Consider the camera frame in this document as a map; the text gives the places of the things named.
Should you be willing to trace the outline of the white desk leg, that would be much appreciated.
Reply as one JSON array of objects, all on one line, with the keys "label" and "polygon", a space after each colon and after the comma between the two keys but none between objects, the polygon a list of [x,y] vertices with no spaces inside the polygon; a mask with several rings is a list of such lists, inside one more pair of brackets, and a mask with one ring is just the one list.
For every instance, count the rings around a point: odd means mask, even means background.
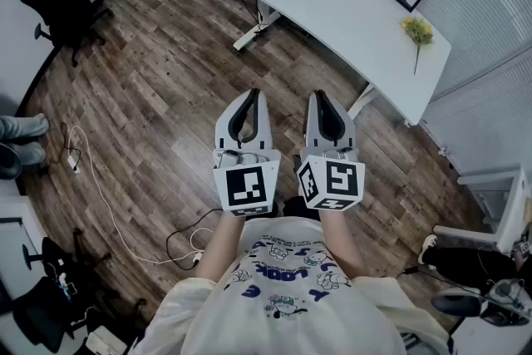
[{"label": "white desk leg", "polygon": [[354,104],[348,110],[348,115],[352,120],[361,112],[361,110],[371,103],[379,95],[375,86],[371,83],[367,85],[362,94],[356,99]]},{"label": "white desk leg", "polygon": [[258,23],[234,42],[233,47],[239,52],[251,42],[255,42],[261,33],[265,32],[270,25],[281,17],[279,11],[272,9],[267,3],[261,0],[256,0],[256,6]]}]

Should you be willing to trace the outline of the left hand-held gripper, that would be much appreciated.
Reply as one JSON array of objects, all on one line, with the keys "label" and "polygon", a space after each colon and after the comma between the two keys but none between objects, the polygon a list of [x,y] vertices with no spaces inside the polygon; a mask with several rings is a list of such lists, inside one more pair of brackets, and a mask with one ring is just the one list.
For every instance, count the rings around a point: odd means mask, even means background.
[{"label": "left hand-held gripper", "polygon": [[249,89],[226,107],[215,125],[215,144],[219,149],[213,152],[213,175],[223,211],[242,217],[274,212],[281,153],[229,150],[273,148],[268,104],[262,91]]}]

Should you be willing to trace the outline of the yellow artificial flower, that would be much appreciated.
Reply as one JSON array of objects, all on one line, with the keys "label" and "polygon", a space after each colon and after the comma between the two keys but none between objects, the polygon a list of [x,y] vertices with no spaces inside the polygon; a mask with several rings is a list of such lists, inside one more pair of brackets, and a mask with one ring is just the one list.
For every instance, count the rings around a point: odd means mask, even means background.
[{"label": "yellow artificial flower", "polygon": [[414,66],[414,72],[416,72],[421,48],[433,43],[432,27],[421,17],[405,18],[401,20],[400,27],[416,45],[416,61]]}]

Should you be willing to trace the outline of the black swivel chair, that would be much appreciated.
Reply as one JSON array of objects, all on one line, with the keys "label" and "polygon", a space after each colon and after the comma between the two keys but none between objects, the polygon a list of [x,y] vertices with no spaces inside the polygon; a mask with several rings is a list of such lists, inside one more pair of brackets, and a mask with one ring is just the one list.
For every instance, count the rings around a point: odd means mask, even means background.
[{"label": "black swivel chair", "polygon": [[83,231],[73,230],[75,253],[63,250],[50,238],[42,240],[40,254],[22,247],[28,268],[41,264],[44,276],[22,296],[12,301],[13,319],[22,334],[35,346],[41,344],[57,354],[65,336],[85,329],[87,336],[74,355],[127,355],[142,338],[140,309],[147,301],[139,298],[130,313],[115,306],[120,293],[96,274],[98,265],[111,259],[106,253],[86,261],[81,248]]}]

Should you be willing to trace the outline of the grey spare gripper device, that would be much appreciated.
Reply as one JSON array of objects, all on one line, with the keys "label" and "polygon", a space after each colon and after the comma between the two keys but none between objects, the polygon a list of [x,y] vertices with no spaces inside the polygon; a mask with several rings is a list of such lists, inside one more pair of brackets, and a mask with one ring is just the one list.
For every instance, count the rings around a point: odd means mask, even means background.
[{"label": "grey spare gripper device", "polygon": [[431,304],[441,313],[480,318],[500,328],[532,322],[532,298],[522,279],[503,279],[494,283],[486,294],[477,288],[451,287],[433,296]]}]

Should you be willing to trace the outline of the person's black trousers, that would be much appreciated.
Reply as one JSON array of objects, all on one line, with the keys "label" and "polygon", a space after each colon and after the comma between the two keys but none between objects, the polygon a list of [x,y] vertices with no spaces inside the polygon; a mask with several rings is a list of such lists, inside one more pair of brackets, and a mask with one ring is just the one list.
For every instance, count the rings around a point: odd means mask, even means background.
[{"label": "person's black trousers", "polygon": [[295,196],[284,202],[283,216],[320,221],[318,210],[309,209],[302,196]]}]

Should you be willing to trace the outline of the black office chair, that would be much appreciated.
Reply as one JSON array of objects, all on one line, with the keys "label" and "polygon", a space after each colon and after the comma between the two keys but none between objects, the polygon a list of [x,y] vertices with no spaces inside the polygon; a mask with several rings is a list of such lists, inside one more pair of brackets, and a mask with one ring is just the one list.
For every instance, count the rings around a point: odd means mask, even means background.
[{"label": "black office chair", "polygon": [[34,37],[36,39],[43,37],[57,48],[70,47],[71,64],[74,67],[78,65],[76,56],[84,38],[96,39],[102,46],[106,44],[106,39],[94,30],[93,25],[104,16],[114,16],[108,7],[100,9],[92,0],[21,0],[21,2],[36,11],[49,28],[48,32],[44,32],[42,27],[37,25]]}]

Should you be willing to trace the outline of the person's left forearm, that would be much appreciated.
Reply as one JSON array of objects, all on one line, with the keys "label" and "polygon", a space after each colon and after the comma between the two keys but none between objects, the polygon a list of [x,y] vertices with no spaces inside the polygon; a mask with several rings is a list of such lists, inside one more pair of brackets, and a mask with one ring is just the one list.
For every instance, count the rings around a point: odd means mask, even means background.
[{"label": "person's left forearm", "polygon": [[195,277],[219,282],[237,257],[245,218],[224,213],[203,252]]}]

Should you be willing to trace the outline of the person's right forearm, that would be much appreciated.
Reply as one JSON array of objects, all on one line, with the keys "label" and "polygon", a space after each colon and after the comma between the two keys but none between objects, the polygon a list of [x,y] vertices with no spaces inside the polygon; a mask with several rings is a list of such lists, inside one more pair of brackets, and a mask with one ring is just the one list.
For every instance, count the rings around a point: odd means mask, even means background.
[{"label": "person's right forearm", "polygon": [[349,279],[368,277],[369,269],[347,227],[345,214],[342,211],[320,210],[319,217],[325,245],[340,269]]}]

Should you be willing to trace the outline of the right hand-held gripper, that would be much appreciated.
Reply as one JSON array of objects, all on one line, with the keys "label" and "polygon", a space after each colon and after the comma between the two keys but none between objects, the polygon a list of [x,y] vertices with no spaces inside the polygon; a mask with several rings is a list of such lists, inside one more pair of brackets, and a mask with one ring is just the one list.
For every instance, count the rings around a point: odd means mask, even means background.
[{"label": "right hand-held gripper", "polygon": [[355,126],[345,108],[324,90],[313,91],[304,125],[306,147],[300,151],[300,195],[313,210],[344,211],[362,200],[365,165],[354,148]]}]

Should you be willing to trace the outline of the white metal rack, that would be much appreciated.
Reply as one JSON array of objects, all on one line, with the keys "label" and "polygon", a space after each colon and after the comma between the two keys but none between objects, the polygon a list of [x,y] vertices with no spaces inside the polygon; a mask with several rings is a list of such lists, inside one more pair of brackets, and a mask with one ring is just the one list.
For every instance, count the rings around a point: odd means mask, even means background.
[{"label": "white metal rack", "polygon": [[524,168],[460,176],[456,183],[471,190],[494,228],[490,232],[472,231],[437,224],[433,233],[488,244],[508,254],[525,231],[526,202],[532,200],[532,184]]}]

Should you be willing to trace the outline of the person's white printed shirt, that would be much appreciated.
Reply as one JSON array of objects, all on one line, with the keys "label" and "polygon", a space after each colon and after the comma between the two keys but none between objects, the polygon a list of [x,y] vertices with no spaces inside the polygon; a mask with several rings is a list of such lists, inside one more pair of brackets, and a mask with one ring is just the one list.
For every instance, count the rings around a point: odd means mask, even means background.
[{"label": "person's white printed shirt", "polygon": [[165,296],[131,355],[452,355],[449,333],[394,278],[349,279],[320,221],[245,220],[219,282]]}]

